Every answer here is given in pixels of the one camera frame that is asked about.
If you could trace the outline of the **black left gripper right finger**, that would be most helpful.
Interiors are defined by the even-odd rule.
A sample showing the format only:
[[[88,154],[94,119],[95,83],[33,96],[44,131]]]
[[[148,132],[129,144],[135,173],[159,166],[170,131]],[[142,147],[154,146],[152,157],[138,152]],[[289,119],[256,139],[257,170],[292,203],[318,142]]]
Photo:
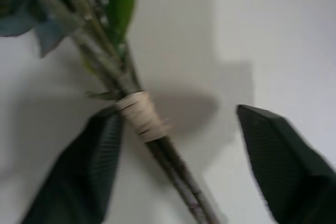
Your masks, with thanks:
[[[335,171],[282,116],[237,106],[251,170],[276,223],[335,223]]]

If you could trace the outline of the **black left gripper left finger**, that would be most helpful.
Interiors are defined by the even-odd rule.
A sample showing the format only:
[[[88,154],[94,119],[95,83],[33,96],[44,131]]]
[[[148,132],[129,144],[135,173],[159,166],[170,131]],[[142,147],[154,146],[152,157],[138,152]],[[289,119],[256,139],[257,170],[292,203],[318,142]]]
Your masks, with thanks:
[[[122,134],[116,108],[94,114],[56,159],[22,223],[103,223]]]

